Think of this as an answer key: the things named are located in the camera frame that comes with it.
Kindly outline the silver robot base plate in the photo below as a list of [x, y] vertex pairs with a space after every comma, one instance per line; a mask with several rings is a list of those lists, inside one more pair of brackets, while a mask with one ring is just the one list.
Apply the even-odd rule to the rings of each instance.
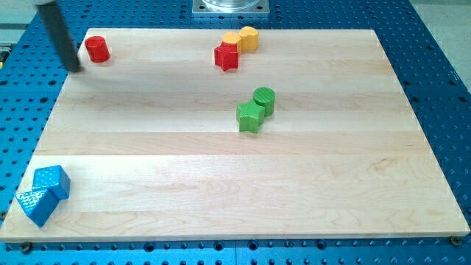
[[269, 0], [193, 0], [192, 13], [197, 15], [268, 14]]

